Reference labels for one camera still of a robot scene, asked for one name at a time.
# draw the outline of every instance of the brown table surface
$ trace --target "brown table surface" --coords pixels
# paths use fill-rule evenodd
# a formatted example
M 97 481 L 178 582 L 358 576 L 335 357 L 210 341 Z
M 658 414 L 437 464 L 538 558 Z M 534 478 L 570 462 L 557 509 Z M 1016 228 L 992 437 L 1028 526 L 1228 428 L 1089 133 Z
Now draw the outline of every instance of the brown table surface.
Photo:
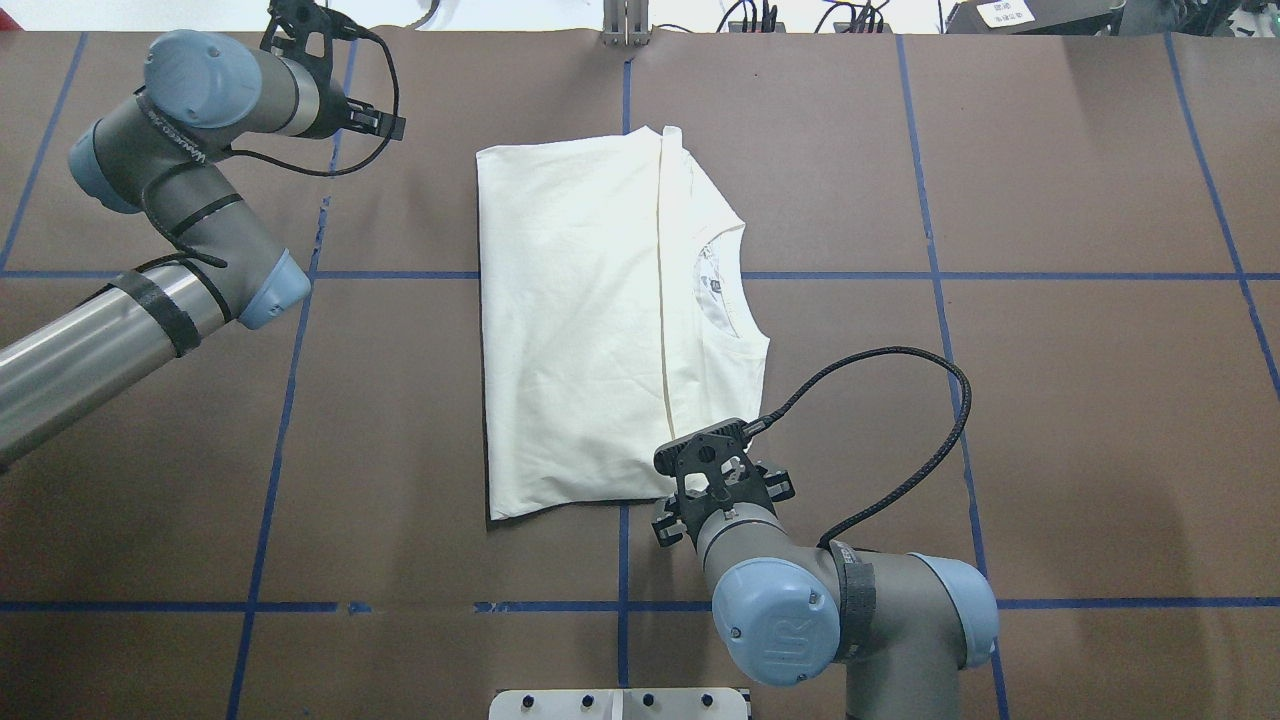
M 988 574 L 1000 655 L 963 674 L 965 717 L 1280 717 L 1280 42 L 385 36 L 404 142 L 333 181 L 224 164 L 311 299 L 0 479 L 0 716 L 749 687 L 646 503 L 485 523 L 474 154 L 675 124 L 748 222 L 765 406 L 882 345 L 973 380 L 964 452 L 847 537 Z M 65 164 L 152 38 L 0 33 L 0 343 L 169 250 Z M 351 94 L 389 102 L 376 47 L 355 60 Z M 819 386 L 755 451 L 792 473 L 794 538 L 897 484 L 952 411 L 913 359 Z M 755 687 L 755 716 L 838 717 L 842 693 L 838 667 Z

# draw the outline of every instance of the blue grid line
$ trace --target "blue grid line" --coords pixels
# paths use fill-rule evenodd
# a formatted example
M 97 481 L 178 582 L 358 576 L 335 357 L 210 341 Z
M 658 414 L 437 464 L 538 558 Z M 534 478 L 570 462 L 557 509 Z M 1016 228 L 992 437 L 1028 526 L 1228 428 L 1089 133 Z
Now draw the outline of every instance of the blue grid line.
M 628 665 L 630 628 L 630 594 L 628 583 L 631 580 L 631 506 L 618 506 L 618 687 L 631 687 L 631 669 Z
M 4 279 L 37 279 L 37 281 L 67 281 L 67 279 L 93 279 L 109 281 L 119 272 L 113 270 L 0 270 Z
M 622 135 L 631 132 L 631 60 L 622 63 Z
M 22 217 L 27 213 L 27 202 L 31 201 L 31 192 L 36 188 L 40 167 L 45 164 L 45 152 L 49 151 L 49 143 L 54 140 L 54 128 L 58 127 L 58 118 L 63 114 L 63 105 L 67 104 L 72 79 L 76 78 L 76 70 L 79 69 L 81 56 L 84 55 L 84 46 L 87 44 L 88 33 L 82 32 L 79 41 L 76 44 L 76 53 L 72 54 L 72 63 L 67 68 L 67 77 L 63 78 L 63 88 L 58 92 L 58 101 L 54 102 L 54 111 L 49 117 L 49 124 L 45 126 L 45 135 L 40 138 L 40 147 L 36 149 L 36 159 L 31 164 L 31 173 L 27 174 L 27 184 L 22 188 L 18 209 L 14 210 L 13 222 L 9 223 L 9 234 L 5 237 L 4 247 L 0 249 L 0 270 L 4 270 L 4 266 L 9 263 L 9 254 L 13 252 L 13 245 L 18 240 L 18 228 L 22 225 Z
M 924 225 L 924 237 L 928 241 L 929 273 L 933 281 L 933 302 L 938 313 L 938 331 L 942 333 L 942 354 L 955 361 L 951 346 L 951 328 L 947 323 L 946 299 L 942 295 L 942 269 L 938 264 L 938 246 L 933 234 L 933 215 L 929 211 L 929 193 L 924 183 L 924 163 L 920 154 L 920 136 L 915 123 L 915 106 L 911 102 L 911 76 L 906 65 L 906 46 L 902 36 L 895 36 L 897 45 L 897 67 L 902 76 L 902 104 L 906 110 L 906 129 L 911 138 L 911 160 L 915 165 L 915 187 L 920 199 L 920 220 Z M 954 378 L 947 379 L 951 388 L 951 410 L 960 414 L 960 386 Z M 969 492 L 969 528 L 973 534 L 973 552 L 978 570 L 989 578 L 987 570 L 987 551 L 982 539 L 982 519 L 978 512 L 978 492 L 973 482 L 973 464 L 969 459 L 969 433 L 960 436 L 960 454 L 964 459 L 964 483 Z M 1009 693 L 1005 689 L 1005 670 L 1000 661 L 1000 647 L 991 656 L 991 674 L 996 685 L 996 706 L 1001 720 L 1009 720 Z
M 476 281 L 479 270 L 317 270 L 317 281 Z
M 631 132 L 631 60 L 622 63 L 622 135 Z M 631 687 L 631 506 L 618 505 L 618 687 Z
M 243 602 L 0 602 L 0 612 L 244 612 Z
M 1174 610 L 1179 607 L 1280 607 L 1280 597 L 1082 597 L 998 600 L 1001 610 Z
M 1208 169 L 1208 159 L 1204 156 L 1204 147 L 1201 146 L 1199 132 L 1196 129 L 1196 119 L 1192 118 L 1192 106 L 1187 102 L 1187 90 L 1183 87 L 1183 73 L 1178 67 L 1178 53 L 1174 51 L 1172 33 L 1165 33 L 1165 50 L 1169 53 L 1169 68 L 1174 73 L 1174 90 L 1178 91 L 1178 104 L 1181 105 L 1183 119 L 1187 120 L 1187 132 L 1192 138 L 1192 149 L 1196 151 L 1196 160 L 1199 161 L 1201 174 L 1204 176 L 1204 187 L 1208 188 L 1208 197 L 1213 202 L 1213 213 L 1217 215 L 1217 224 L 1222 229 L 1222 240 L 1226 241 L 1226 251 L 1231 256 L 1231 266 L 1235 268 L 1235 277 L 1240 283 L 1240 295 L 1244 296 L 1244 304 L 1249 307 L 1249 320 L 1253 323 L 1253 332 L 1258 337 L 1262 357 L 1266 360 L 1267 372 L 1271 374 L 1271 387 L 1275 389 L 1276 400 L 1280 400 L 1280 370 L 1276 369 L 1276 360 L 1271 355 L 1267 333 L 1262 328 L 1262 320 L 1258 318 L 1258 307 L 1253 302 L 1253 291 L 1249 290 L 1249 281 L 1244 274 L 1244 264 L 1240 261 L 1240 252 L 1235 247 L 1235 238 L 1231 236 L 1231 225 L 1226 222 L 1226 211 L 1222 209 L 1222 199 L 1217 193 L 1213 173 Z
M 477 602 L 477 614 L 489 612 L 617 612 L 620 605 L 612 600 L 584 601 L 526 601 L 526 602 Z
M 315 603 L 329 606 L 332 603 Z M 1236 610 L 1280 607 L 1280 597 L 1240 596 L 1240 597 L 1043 597 L 1043 598 L 1000 598 L 996 606 L 1001 610 L 1179 610 L 1185 607 L 1224 607 Z M 476 614 L 489 612 L 616 612 L 620 609 L 612 600 L 600 601 L 526 601 L 526 602 L 477 602 Z M 627 602 L 630 612 L 710 612 L 712 603 L 696 600 Z
M 6 601 L 3 612 L 244 612 L 246 602 L 186 601 Z M 264 602 L 259 612 L 337 612 L 337 602 Z
M 356 70 L 356 46 L 351 46 L 347 56 L 347 77 L 343 81 L 343 92 L 351 87 L 351 78 Z M 329 159 L 329 170 L 338 168 L 338 154 L 342 151 L 342 131 L 333 137 L 333 155 Z M 324 233 L 329 218 L 329 201 L 326 196 L 320 202 L 320 213 L 316 219 L 316 241 L 311 250 L 311 263 L 307 266 L 307 278 L 315 279 L 320 269 L 320 251 L 324 249 Z M 307 295 L 302 301 L 302 311 L 298 316 L 298 331 L 293 338 L 293 357 L 289 361 L 289 377 L 284 386 L 284 402 L 280 409 L 280 425 L 275 436 L 275 452 L 271 457 L 271 475 L 266 484 L 266 500 L 262 503 L 262 525 L 257 536 L 257 551 L 253 555 L 253 573 L 250 578 L 248 601 L 244 609 L 244 624 L 241 629 L 239 650 L 236 653 L 236 669 L 232 674 L 230 697 L 227 702 L 227 720 L 236 720 L 239 712 L 241 691 L 244 687 L 244 670 L 248 665 L 248 651 L 253 638 L 253 619 L 257 614 L 257 597 L 262 587 L 262 569 L 266 564 L 266 548 L 271 537 L 271 515 L 275 512 L 275 496 L 280 486 L 280 470 L 284 465 L 284 441 L 289 433 L 289 421 L 293 419 L 293 397 L 298 383 L 298 364 L 302 359 L 302 340 L 307 333 L 307 322 L 311 318 L 311 300 L 315 293 Z
M 628 606 L 632 612 L 710 612 L 712 603 L 701 600 L 636 601 Z
M 116 270 L 0 270 L 3 279 L 111 279 Z M 943 281 L 983 282 L 1236 282 L 1236 273 L 1052 273 L 1002 270 L 941 270 Z M 932 272 L 919 270 L 751 270 L 745 281 L 932 281 Z M 1251 282 L 1280 281 L 1280 273 L 1244 273 Z M 317 281 L 476 281 L 479 270 L 316 270 Z

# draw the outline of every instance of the white background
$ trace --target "white background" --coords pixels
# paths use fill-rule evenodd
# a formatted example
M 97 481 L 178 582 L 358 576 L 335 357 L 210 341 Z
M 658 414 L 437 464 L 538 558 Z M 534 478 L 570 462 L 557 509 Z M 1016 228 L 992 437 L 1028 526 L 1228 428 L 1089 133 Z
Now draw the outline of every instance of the white background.
M 943 15 L 955 0 L 942 0 Z M 599 28 L 603 0 L 442 0 L 424 29 L 561 29 Z M 329 5 L 366 27 L 406 26 L 422 17 L 429 0 L 329 0 Z M 174 28 L 260 31 L 266 27 L 268 0 L 4 0 L 0 6 L 24 29 L 155 31 Z M 677 23 L 712 32 L 732 0 L 650 0 L 649 22 Z M 828 8 L 823 0 L 781 0 L 778 19 L 788 32 L 813 32 Z M 831 20 L 845 22 L 847 10 Z M 890 0 L 884 17 L 895 32 L 938 32 L 937 0 Z

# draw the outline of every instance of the white label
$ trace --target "white label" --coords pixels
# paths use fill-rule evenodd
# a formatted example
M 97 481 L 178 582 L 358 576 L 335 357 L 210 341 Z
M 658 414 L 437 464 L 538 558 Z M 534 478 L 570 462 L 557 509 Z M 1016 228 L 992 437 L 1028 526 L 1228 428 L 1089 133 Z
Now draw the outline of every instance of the white label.
M 978 14 L 987 27 L 1020 26 L 1036 20 L 1025 0 L 1000 0 L 978 5 Z

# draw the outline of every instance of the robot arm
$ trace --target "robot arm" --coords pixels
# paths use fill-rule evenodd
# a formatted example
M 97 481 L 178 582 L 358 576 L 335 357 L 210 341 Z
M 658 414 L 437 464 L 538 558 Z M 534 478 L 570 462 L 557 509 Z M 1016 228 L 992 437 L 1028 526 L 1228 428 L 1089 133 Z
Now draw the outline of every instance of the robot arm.
M 959 717 L 957 671 L 984 664 L 998 632 L 986 578 L 957 560 L 796 546 L 773 507 L 795 496 L 791 478 L 748 457 L 753 429 L 733 419 L 654 454 L 677 488 L 658 501 L 658 543 L 692 539 L 733 661 L 769 685 L 844 664 L 858 720 Z
M 216 33 L 160 36 L 143 64 L 146 86 L 72 147 L 81 188 L 110 210 L 145 211 L 178 254 L 123 273 L 0 350 L 0 471 L 221 325 L 238 319 L 257 329 L 311 291 L 214 165 L 250 154 L 230 150 L 233 140 L 246 132 L 319 138 L 346 128 L 383 137 L 380 150 L 403 136 L 398 91 L 388 114 L 348 99 L 332 78 L 333 40 L 367 37 L 385 51 L 380 38 L 311 0 L 273 0 L 270 13 L 256 50 Z M 316 33 L 323 56 L 306 53 Z M 303 172 L 344 174 L 369 160 Z

